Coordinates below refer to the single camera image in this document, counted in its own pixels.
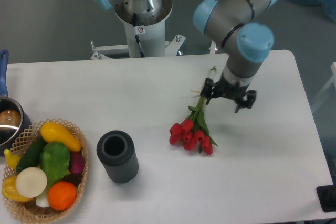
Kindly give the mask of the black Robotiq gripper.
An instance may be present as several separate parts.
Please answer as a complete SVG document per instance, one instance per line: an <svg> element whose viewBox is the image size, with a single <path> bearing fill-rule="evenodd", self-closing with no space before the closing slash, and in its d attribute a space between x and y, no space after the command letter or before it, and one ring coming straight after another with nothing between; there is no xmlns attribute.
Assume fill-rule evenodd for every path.
<svg viewBox="0 0 336 224"><path fill-rule="evenodd" d="M200 96L204 97L205 104L208 105L213 98L227 98L236 102L235 113L240 109L251 109L257 98L256 90L248 90L249 84L241 86L237 84L230 84L222 74L218 82L207 77L204 81Z"/></svg>

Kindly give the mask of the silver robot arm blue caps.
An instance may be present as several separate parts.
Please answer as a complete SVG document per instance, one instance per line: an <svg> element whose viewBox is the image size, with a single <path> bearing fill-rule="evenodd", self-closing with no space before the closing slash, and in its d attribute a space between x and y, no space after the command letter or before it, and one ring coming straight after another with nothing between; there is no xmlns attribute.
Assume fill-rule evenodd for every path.
<svg viewBox="0 0 336 224"><path fill-rule="evenodd" d="M165 53L165 21L172 0L94 0L103 9L113 8L124 23L129 55L157 57ZM220 79L206 79L201 94L207 99L227 98L236 108L251 108L256 91L249 90L253 77L274 43L272 31L254 17L277 0L204 0L193 14L193 23L229 57Z"/></svg>

